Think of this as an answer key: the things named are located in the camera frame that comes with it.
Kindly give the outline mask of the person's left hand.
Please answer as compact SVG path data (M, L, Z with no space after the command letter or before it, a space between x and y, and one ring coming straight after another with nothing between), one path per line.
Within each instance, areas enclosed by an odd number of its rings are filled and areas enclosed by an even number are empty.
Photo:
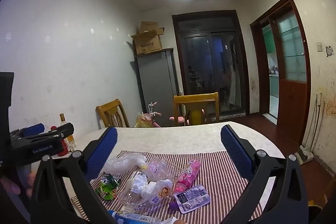
M36 178L36 173L34 173L33 171L31 171L27 176L28 187L26 189L26 196L28 198L31 198L31 196L32 196L35 178ZM19 189L19 186L17 186L17 184L12 182L11 180L6 178L5 176L1 177L1 183L4 187L4 189L6 190L6 192L11 193L11 194L16 194L16 195L19 195L21 193L21 190Z

